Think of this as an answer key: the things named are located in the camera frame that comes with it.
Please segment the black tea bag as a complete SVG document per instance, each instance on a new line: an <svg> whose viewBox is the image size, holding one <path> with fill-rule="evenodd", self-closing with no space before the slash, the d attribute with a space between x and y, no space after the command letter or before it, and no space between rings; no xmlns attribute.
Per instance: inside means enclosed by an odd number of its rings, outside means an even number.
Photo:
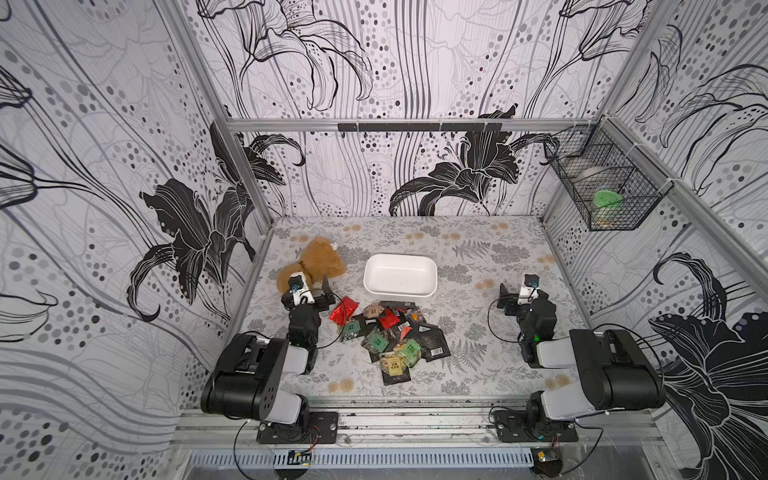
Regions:
<svg viewBox="0 0 768 480"><path fill-rule="evenodd" d="M421 357L426 362L451 356L444 332L436 326L419 326L415 329L414 339L421 347Z"/></svg>

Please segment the yellow label tea bag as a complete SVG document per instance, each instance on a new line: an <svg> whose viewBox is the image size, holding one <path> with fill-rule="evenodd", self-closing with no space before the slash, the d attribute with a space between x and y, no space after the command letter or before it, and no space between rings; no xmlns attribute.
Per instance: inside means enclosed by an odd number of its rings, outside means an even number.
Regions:
<svg viewBox="0 0 768 480"><path fill-rule="evenodd" d="M411 380L410 369L404 359L397 354L385 354L379 359L385 386L406 383Z"/></svg>

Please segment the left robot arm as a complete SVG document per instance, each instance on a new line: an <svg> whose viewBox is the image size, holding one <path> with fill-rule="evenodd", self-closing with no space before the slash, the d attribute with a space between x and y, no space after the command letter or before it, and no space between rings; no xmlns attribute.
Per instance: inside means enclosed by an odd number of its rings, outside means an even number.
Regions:
<svg viewBox="0 0 768 480"><path fill-rule="evenodd" d="M289 313L287 336L268 338L255 331L235 335L204 386L201 410L235 420L252 419L268 426L307 431L308 401L281 390L280 382L285 375L312 371L320 349L320 313L336 300L327 280L322 282L320 295L291 280L283 294Z"/></svg>

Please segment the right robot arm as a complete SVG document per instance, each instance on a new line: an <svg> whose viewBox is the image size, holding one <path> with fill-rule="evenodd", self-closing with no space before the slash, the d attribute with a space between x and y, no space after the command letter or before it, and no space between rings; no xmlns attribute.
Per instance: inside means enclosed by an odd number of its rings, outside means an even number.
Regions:
<svg viewBox="0 0 768 480"><path fill-rule="evenodd" d="M499 286L496 308L516 319L513 341L534 369L574 368L578 380L538 391L526 403L530 424L570 422L609 411L656 409L666 401L662 376L626 329L572 329L555 337L557 307L529 276L517 293Z"/></svg>

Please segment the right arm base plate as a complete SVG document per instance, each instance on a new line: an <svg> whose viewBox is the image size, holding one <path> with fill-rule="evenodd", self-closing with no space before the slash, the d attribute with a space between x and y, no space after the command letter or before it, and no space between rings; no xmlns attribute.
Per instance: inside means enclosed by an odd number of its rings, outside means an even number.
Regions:
<svg viewBox="0 0 768 480"><path fill-rule="evenodd" d="M558 445L577 442L579 439L572 422L530 420L523 411L509 408L492 408L489 411L489 422L502 443L530 441Z"/></svg>

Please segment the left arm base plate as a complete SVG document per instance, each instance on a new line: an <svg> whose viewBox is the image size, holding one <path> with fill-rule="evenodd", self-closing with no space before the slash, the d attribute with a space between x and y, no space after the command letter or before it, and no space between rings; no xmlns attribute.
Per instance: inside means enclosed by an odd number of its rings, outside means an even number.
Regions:
<svg viewBox="0 0 768 480"><path fill-rule="evenodd" d="M337 439L339 413L335 411L308 411L301 413L296 422L271 422L259 426L257 442L275 445L328 445Z"/></svg>

